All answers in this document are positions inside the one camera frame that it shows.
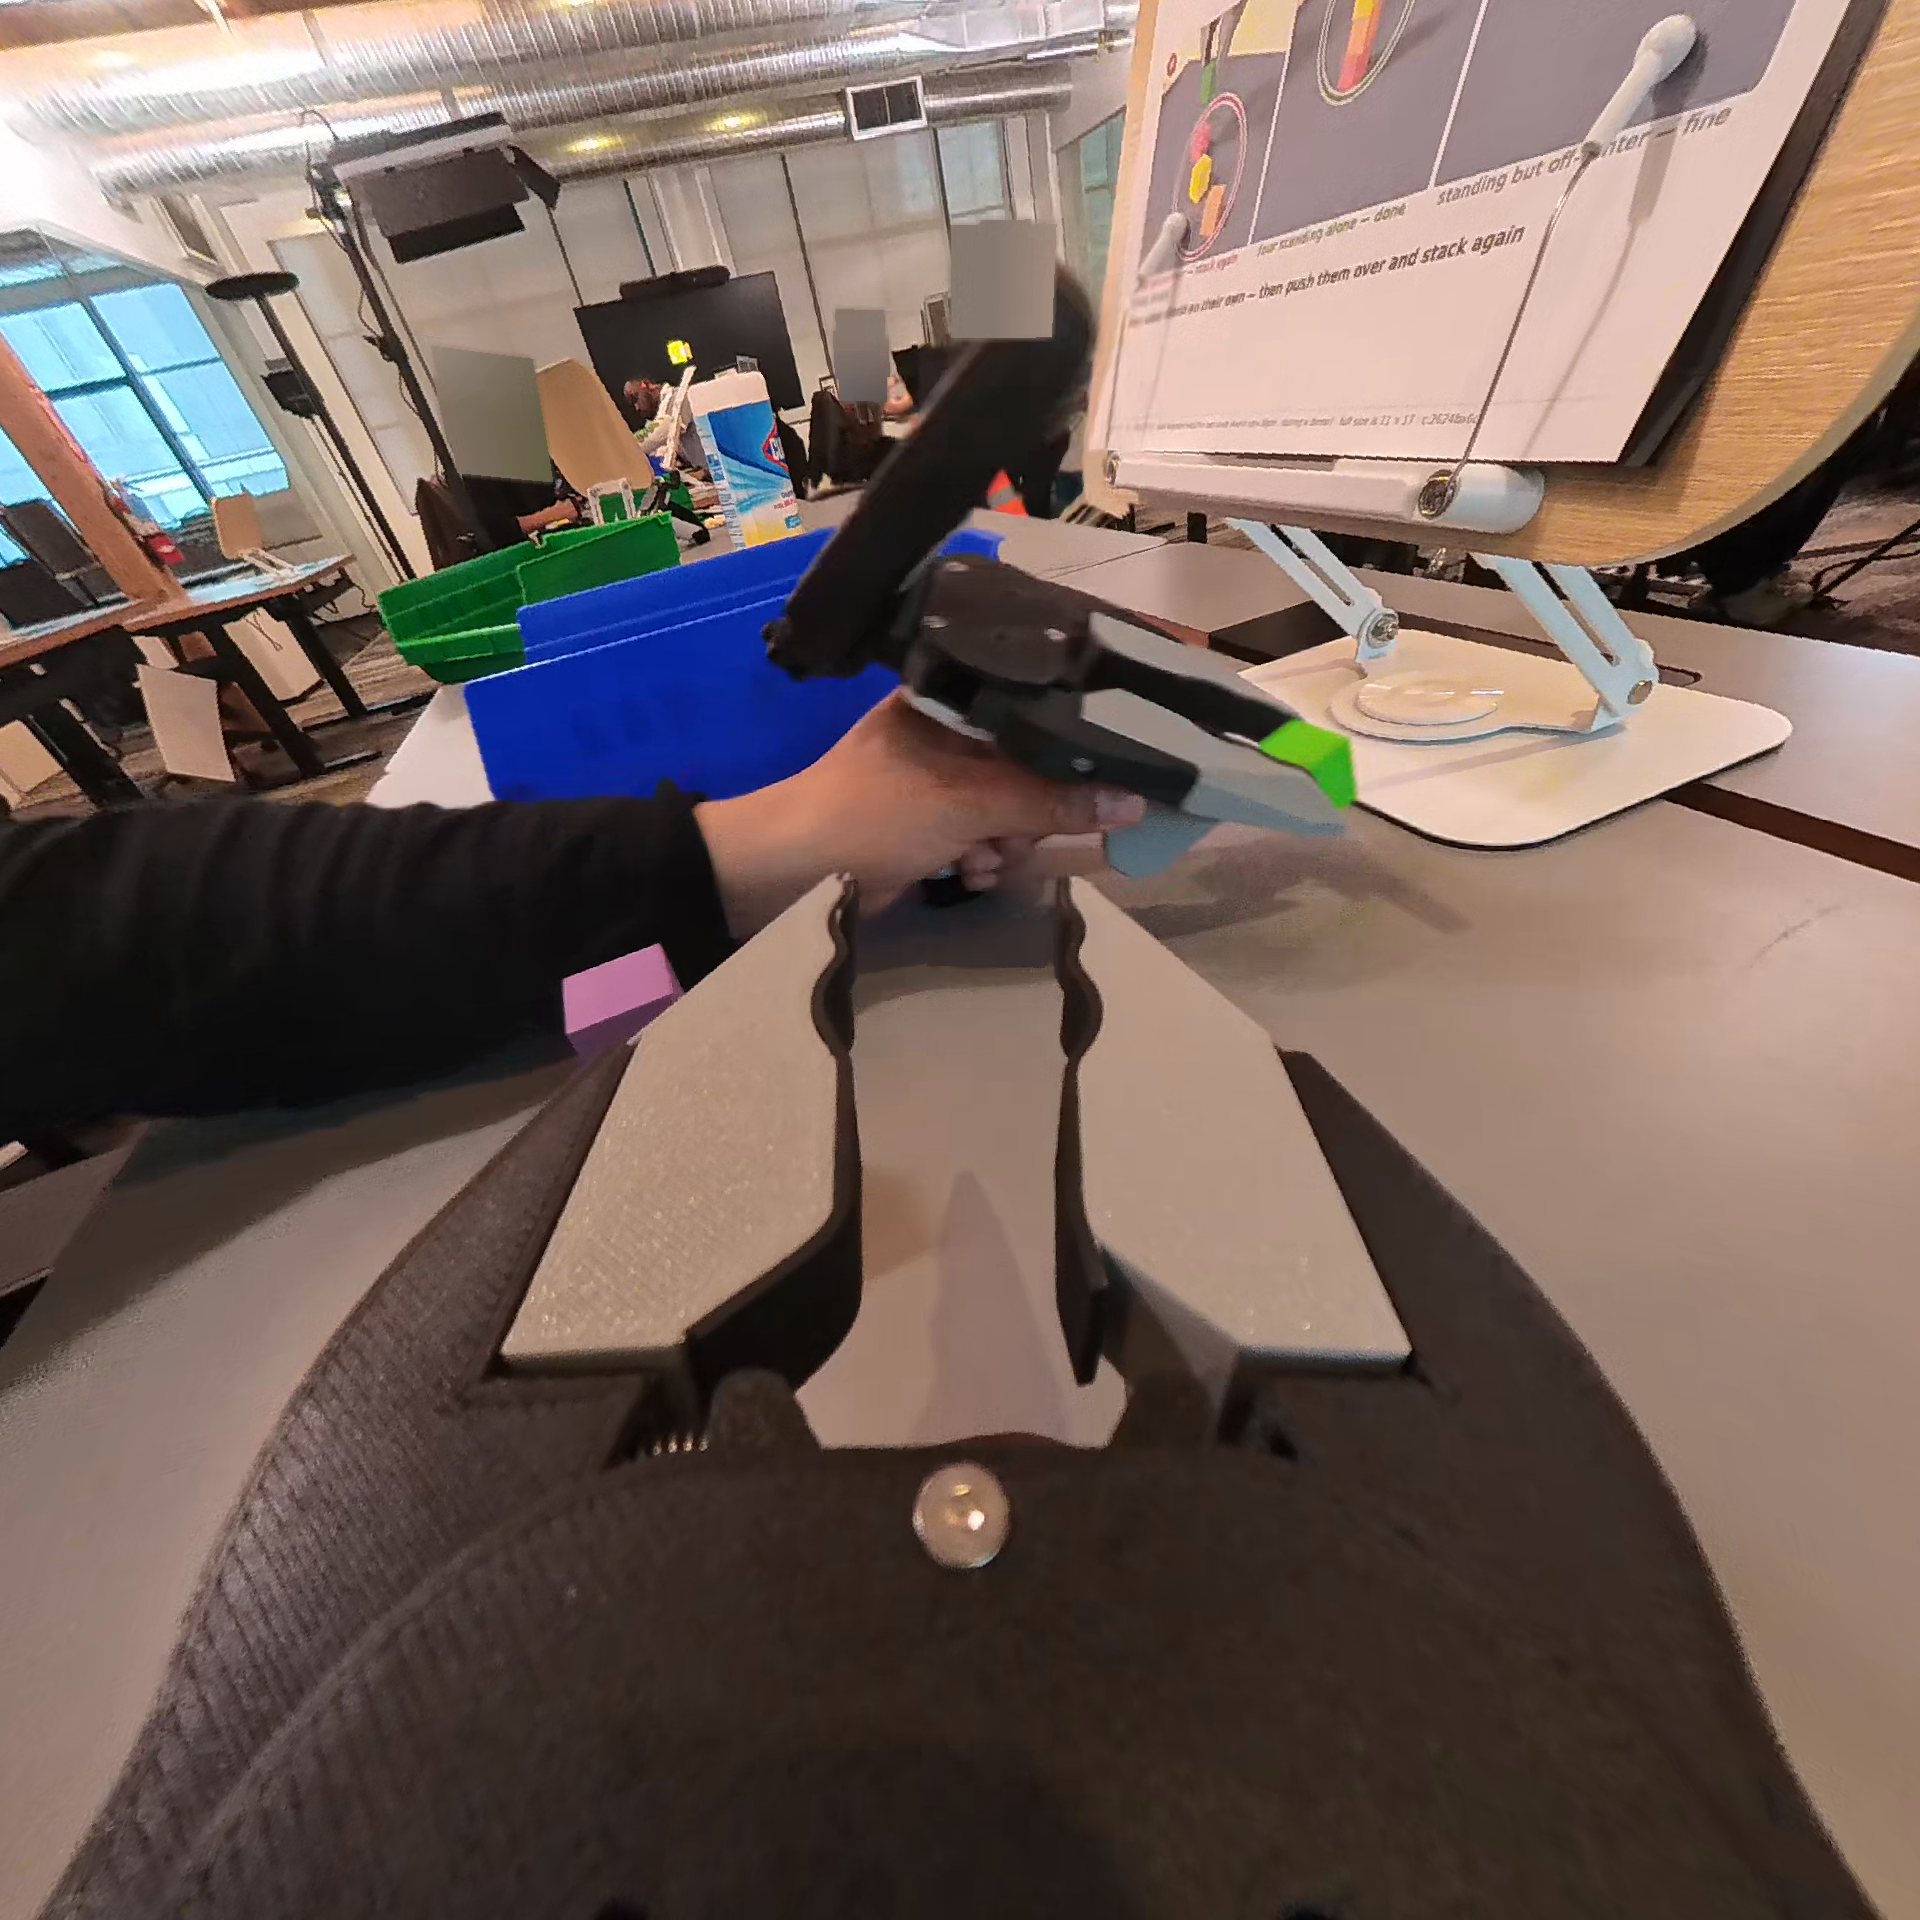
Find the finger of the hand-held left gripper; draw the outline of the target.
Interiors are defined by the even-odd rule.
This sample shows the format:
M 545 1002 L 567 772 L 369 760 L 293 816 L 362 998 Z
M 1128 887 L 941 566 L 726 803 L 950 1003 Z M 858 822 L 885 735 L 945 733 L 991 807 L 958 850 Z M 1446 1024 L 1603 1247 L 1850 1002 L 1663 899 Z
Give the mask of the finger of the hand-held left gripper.
M 1039 778 L 1141 798 L 1137 822 L 1104 829 L 1123 877 L 1163 872 L 1218 824 L 1328 835 L 1345 816 L 1306 775 L 1149 703 L 1014 703 L 993 742 Z
M 1226 659 L 1117 612 L 1089 612 L 1078 639 L 1083 696 L 1112 691 L 1182 717 L 1209 735 L 1261 744 L 1301 716 Z

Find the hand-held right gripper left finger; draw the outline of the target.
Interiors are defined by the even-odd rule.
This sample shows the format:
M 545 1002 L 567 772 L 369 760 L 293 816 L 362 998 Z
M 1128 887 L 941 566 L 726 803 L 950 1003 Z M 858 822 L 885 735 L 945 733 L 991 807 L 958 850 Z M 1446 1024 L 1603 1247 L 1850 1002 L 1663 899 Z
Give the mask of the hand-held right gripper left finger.
M 497 1358 L 808 1378 L 861 1295 L 856 884 L 832 875 L 631 1045 Z

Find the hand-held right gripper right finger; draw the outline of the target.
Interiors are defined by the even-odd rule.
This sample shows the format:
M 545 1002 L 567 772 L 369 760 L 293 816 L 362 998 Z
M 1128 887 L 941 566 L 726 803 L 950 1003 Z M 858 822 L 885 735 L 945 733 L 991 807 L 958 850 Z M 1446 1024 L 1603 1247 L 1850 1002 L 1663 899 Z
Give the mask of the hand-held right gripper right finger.
M 1055 914 L 1073 1380 L 1401 1368 L 1408 1333 L 1265 1028 L 1091 883 L 1063 879 Z

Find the green foam cube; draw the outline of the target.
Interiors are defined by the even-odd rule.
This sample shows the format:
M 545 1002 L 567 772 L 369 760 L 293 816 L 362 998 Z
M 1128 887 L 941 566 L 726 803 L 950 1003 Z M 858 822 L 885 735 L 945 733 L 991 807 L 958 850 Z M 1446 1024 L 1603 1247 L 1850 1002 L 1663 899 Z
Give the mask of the green foam cube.
M 1351 740 L 1328 726 L 1288 717 L 1257 740 L 1261 756 L 1306 775 L 1323 798 L 1347 808 L 1357 798 Z

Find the person's left forearm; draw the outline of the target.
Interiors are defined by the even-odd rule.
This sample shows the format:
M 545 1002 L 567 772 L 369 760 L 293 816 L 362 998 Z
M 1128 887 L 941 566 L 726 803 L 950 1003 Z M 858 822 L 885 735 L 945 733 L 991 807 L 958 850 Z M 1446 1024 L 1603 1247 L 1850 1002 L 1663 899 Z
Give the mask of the person's left forearm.
M 733 951 L 694 803 L 194 800 L 1 829 L 7 1141 L 322 1104 L 560 1040 L 562 981 Z

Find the person's left hand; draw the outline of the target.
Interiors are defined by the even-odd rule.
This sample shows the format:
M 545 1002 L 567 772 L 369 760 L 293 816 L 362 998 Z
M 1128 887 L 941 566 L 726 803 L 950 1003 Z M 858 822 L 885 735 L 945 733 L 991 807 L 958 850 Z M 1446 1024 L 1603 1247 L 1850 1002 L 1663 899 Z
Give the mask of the person's left hand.
M 998 887 L 1055 838 L 1136 827 L 1144 803 L 1109 783 L 1051 782 L 893 694 L 824 756 L 779 783 L 694 807 L 726 930 L 747 942 L 840 875 L 866 912 L 952 872 Z

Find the blue plastic bin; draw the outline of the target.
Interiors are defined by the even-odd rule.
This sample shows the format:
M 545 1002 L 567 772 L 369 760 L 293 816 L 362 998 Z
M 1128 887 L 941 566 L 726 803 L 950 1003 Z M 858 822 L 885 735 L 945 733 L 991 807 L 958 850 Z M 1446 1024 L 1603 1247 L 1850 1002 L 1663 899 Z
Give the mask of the blue plastic bin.
M 729 800 L 789 779 L 898 683 L 789 679 L 761 630 L 829 527 L 570 592 L 517 615 L 522 662 L 466 683 L 495 800 Z

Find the printed instruction sheet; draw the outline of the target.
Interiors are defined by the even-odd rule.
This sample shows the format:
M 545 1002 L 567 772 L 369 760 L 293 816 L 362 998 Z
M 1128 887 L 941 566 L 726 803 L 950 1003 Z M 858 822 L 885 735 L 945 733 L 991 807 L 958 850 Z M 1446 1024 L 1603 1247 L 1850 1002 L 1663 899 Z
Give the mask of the printed instruction sheet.
M 1143 5 L 1115 451 L 1646 464 L 1883 5 Z

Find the black studio light panel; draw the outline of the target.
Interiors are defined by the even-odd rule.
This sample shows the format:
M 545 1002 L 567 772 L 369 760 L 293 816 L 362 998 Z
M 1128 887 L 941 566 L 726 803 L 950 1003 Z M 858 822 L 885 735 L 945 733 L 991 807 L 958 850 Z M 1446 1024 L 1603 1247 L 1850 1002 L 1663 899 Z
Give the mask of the black studio light panel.
M 501 111 L 344 140 L 317 162 L 317 181 L 373 222 L 397 264 L 520 234 L 526 200 L 560 200 L 560 181 Z

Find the white paper sheet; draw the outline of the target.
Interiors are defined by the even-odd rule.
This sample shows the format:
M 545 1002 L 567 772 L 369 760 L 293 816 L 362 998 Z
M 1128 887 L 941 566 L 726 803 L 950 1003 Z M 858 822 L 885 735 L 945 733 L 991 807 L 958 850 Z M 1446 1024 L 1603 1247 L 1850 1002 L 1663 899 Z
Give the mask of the white paper sheet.
M 200 783 L 238 783 L 215 683 L 154 662 L 143 662 L 135 683 L 165 775 Z

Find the wooden top desk black legs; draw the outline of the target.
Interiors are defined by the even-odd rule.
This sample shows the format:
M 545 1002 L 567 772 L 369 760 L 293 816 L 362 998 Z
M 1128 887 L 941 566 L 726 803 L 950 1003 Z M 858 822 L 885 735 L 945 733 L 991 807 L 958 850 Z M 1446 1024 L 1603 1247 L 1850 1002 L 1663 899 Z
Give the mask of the wooden top desk black legs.
M 233 638 L 233 627 L 251 612 L 270 612 L 295 638 L 298 654 L 319 674 L 343 708 L 343 723 L 366 723 L 375 712 L 346 680 L 343 666 L 323 645 L 310 608 L 352 584 L 352 558 L 323 558 L 295 566 L 256 563 L 217 583 L 198 583 L 149 604 L 118 600 L 21 630 L 3 629 L 3 724 L 33 731 L 62 778 L 95 808 L 137 804 L 146 794 L 123 772 L 83 723 L 66 708 L 66 674 L 37 671 L 33 666 L 62 648 L 111 634 L 123 639 L 177 639 L 198 634 L 213 648 L 215 685 L 238 685 L 267 723 L 278 754 L 293 766 L 282 786 L 309 783 L 369 766 L 377 754 L 350 751 L 328 758 L 317 738 L 301 726 L 289 706 L 272 692 L 253 661 Z

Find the black floor lamp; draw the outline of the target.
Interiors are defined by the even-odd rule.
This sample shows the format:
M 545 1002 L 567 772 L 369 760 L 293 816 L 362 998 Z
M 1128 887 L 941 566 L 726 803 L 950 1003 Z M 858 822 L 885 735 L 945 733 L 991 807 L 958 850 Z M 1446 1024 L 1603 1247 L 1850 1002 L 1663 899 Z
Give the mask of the black floor lamp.
M 209 302 L 249 303 L 256 309 L 278 347 L 278 359 L 282 362 L 280 374 L 267 374 L 270 394 L 275 398 L 282 413 L 298 415 L 319 428 L 353 503 L 360 508 L 367 527 L 375 533 L 381 558 L 395 566 L 405 563 L 405 551 L 392 544 L 392 530 L 373 499 L 367 479 L 352 458 L 343 429 L 333 421 L 314 378 L 306 370 L 306 364 L 274 306 L 275 299 L 293 294 L 296 286 L 298 280 L 293 272 L 241 272 L 209 280 L 205 294 Z

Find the large paned window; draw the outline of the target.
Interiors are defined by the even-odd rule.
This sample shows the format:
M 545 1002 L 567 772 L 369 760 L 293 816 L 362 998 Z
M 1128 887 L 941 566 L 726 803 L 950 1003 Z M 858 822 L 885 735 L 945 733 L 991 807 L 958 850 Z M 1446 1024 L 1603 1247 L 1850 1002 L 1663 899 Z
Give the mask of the large paned window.
M 165 530 L 289 470 L 198 309 L 173 280 L 3 290 L 1 331 L 93 468 Z

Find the black wall screen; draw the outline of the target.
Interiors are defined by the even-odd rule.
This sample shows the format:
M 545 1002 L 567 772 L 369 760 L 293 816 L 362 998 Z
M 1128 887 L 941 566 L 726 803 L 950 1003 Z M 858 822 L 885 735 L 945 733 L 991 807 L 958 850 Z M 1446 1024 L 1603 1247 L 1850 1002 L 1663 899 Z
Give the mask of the black wall screen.
M 689 270 L 631 280 L 616 299 L 577 303 L 574 320 L 592 370 L 629 428 L 640 426 L 629 398 L 633 382 L 670 394 L 685 367 L 715 378 L 736 370 L 741 359 L 754 362 L 782 415 L 805 403 L 773 272 L 720 278 L 717 270 Z

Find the silver ceiling duct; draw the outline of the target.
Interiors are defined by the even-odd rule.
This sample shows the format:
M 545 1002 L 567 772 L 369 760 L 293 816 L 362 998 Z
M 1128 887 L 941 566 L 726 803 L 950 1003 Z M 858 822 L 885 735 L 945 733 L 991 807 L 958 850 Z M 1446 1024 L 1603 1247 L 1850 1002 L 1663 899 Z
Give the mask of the silver ceiling duct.
M 38 37 L 3 5 L 3 114 L 81 149 L 385 132 L 501 111 L 544 131 L 1128 42 L 1136 5 L 187 5 L 192 22 Z

